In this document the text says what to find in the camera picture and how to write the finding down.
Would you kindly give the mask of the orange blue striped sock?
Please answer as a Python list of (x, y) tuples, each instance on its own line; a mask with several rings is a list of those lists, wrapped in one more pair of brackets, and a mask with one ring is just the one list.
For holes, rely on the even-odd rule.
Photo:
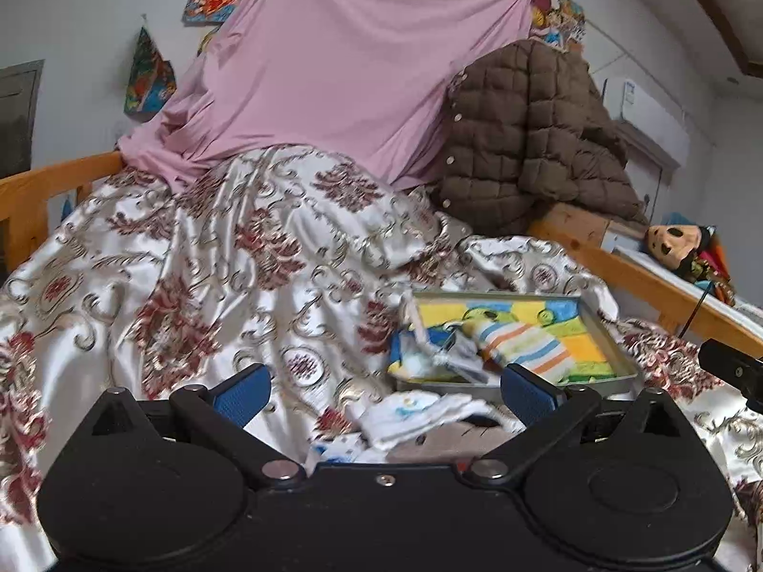
[(498, 366), (520, 364), (552, 384), (567, 377), (576, 365), (560, 339), (532, 324), (468, 319), (462, 331)]

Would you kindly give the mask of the grey sock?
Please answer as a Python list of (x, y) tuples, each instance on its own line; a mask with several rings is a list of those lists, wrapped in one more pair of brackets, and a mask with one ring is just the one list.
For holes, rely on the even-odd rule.
[(427, 328), (412, 335), (414, 348), (405, 357), (416, 378), (445, 381), (459, 377), (475, 385), (491, 384), (495, 376), (485, 369), (477, 346), (458, 326)]

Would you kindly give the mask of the white sock with blue print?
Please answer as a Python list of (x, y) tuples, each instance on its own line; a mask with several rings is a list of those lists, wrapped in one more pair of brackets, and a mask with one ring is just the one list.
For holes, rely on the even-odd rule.
[(468, 394), (437, 395), (420, 390), (394, 393), (371, 404), (356, 418), (356, 424), (371, 447), (391, 450), (397, 444), (469, 417), (491, 419), (511, 434), (524, 428), (516, 417), (506, 415), (484, 399)]

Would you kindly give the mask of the metal tray with colourful mat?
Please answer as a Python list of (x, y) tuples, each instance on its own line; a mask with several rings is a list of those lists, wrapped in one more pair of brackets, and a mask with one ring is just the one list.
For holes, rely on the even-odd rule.
[(569, 296), (415, 292), (391, 337), (388, 376), (400, 390), (501, 395), (516, 364), (552, 385), (590, 385), (604, 397), (635, 388), (638, 368), (599, 313)]

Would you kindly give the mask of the colourful rag doll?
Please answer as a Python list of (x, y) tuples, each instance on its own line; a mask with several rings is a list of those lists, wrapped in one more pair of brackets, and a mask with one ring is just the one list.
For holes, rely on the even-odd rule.
[(701, 284), (726, 305), (736, 304), (727, 257), (714, 227), (698, 225), (650, 226), (645, 251), (680, 279)]

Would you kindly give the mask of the floral satin bedspread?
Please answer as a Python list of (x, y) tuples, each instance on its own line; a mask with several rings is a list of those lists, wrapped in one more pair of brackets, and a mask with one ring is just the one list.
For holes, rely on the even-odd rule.
[(54, 555), (42, 477), (96, 399), (163, 399), (242, 367), (272, 372), (254, 432), (305, 460), (388, 394), (398, 304), (414, 289), (581, 296), (668, 391), (736, 490), (762, 481), (762, 419), (698, 368), (696, 348), (619, 315), (561, 246), (485, 238), (308, 146), (252, 151), (175, 194), (126, 169), (63, 221), (1, 290), (1, 565)]

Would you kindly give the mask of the white air conditioner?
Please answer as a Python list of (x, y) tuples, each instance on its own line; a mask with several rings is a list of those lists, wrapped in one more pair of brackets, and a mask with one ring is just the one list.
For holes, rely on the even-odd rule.
[(691, 139), (684, 125), (629, 78), (608, 78), (603, 105), (619, 133), (667, 171), (684, 168)]

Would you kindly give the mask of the brown puffer jacket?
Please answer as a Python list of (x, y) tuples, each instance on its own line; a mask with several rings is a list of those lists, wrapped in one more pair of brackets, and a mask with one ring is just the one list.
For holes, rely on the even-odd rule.
[(475, 233), (523, 233), (557, 203), (642, 225), (627, 152), (587, 62), (525, 39), (454, 76), (438, 207)]

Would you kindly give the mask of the pink hanging sheet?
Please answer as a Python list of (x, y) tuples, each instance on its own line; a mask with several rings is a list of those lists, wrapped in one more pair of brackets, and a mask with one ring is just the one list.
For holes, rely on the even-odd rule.
[(119, 149), (173, 189), (274, 145), (343, 153), (409, 189), (437, 176), (451, 79), (529, 29), (530, 0), (242, 0)]

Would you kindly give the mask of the cartoon posters behind jacket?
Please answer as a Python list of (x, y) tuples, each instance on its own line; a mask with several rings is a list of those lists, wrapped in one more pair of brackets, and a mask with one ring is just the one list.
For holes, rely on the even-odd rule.
[(530, 36), (561, 52), (582, 54), (585, 11), (574, 0), (532, 0)]

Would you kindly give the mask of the wooden bed frame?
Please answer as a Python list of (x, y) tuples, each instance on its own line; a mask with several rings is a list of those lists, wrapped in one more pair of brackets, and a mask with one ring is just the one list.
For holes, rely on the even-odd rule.
[[(93, 184), (119, 173), (123, 168), (120, 153), (100, 153), (49, 165), (4, 178), (1, 181), (1, 242), (5, 266), (16, 270), (48, 239), (50, 198), (74, 190), (81, 202), (92, 193)], [(660, 314), (658, 322), (671, 332), (683, 323), (696, 335), (715, 338), (744, 353), (759, 357), (762, 335), (741, 326), (729, 317), (710, 310), (705, 301), (679, 292), (661, 277), (648, 273), (632, 262), (601, 248), (604, 233), (573, 226), (582, 217), (561, 204), (542, 220), (532, 224), (529, 234), (561, 244), (580, 264), (601, 277), (608, 286), (623, 289)]]

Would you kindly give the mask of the colourful kite wall decoration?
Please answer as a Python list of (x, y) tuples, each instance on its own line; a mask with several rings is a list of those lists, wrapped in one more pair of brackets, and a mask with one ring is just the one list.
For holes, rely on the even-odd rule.
[(124, 114), (153, 116), (176, 92), (175, 70), (164, 60), (150, 32), (142, 27), (137, 35), (127, 88)]

